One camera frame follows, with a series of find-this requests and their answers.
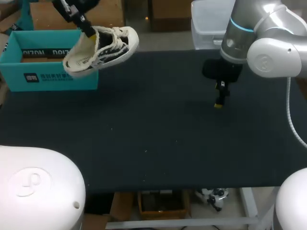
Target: white cable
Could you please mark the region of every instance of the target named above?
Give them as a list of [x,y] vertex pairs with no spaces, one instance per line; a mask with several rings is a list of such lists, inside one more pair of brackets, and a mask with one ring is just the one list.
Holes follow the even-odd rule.
[[290,113],[290,88],[291,88],[291,78],[287,79],[287,117],[288,117],[288,122],[290,125],[290,128],[294,134],[294,136],[296,137],[296,139],[307,149],[307,144],[301,139],[301,137],[298,135],[298,133],[296,132],[293,123],[292,123],[292,119],[291,119],[291,113]]

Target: blue ring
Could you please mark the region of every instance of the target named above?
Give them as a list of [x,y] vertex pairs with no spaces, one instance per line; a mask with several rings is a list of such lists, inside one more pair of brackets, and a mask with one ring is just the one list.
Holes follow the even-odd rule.
[[237,28],[239,28],[240,30],[244,30],[244,31],[246,31],[246,32],[254,32],[254,30],[251,30],[251,29],[246,29],[246,28],[243,28],[242,26],[239,26],[238,24],[236,24],[233,20],[232,20],[232,18],[230,18],[230,21],[232,22],[232,24],[235,26],[235,27],[237,27]]

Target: black table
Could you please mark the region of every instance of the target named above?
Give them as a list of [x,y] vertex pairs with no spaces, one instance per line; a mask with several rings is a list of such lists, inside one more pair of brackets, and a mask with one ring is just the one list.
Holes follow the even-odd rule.
[[[80,168],[88,193],[280,186],[307,167],[286,118],[286,79],[245,68],[213,107],[201,66],[218,51],[138,53],[100,74],[99,90],[10,93],[0,144],[58,151]],[[307,104],[292,84],[294,126],[307,140]]]

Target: teal cardboard box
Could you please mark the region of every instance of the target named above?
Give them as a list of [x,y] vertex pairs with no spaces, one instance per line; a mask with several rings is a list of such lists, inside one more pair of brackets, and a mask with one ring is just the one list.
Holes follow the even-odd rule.
[[0,71],[12,92],[95,90],[98,72],[74,79],[62,62],[21,63],[23,58],[63,59],[79,40],[79,30],[13,31],[0,58]]

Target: black and white sneaker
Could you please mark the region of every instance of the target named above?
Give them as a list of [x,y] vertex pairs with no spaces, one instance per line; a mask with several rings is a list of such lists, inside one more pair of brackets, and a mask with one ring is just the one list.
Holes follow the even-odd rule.
[[65,71],[73,77],[83,77],[129,59],[139,45],[139,37],[131,27],[106,28],[93,26],[96,42],[84,33],[63,60]]

